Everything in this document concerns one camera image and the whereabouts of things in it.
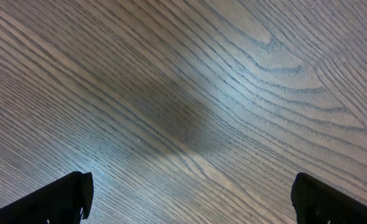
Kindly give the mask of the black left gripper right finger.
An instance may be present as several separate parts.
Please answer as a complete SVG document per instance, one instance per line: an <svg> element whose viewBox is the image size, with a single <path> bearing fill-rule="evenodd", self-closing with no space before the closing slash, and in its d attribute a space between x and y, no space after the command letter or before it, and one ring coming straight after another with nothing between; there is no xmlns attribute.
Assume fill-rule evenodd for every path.
<svg viewBox="0 0 367 224"><path fill-rule="evenodd" d="M367 206L304 172L290 193L298 224L367 224Z"/></svg>

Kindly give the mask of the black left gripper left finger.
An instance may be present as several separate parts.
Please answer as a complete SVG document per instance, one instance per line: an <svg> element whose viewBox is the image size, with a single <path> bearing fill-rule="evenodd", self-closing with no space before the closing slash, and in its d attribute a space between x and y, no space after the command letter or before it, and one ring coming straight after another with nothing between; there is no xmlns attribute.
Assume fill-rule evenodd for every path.
<svg viewBox="0 0 367 224"><path fill-rule="evenodd" d="M80 223L90 215L92 173L72 172L0 208L0 224Z"/></svg>

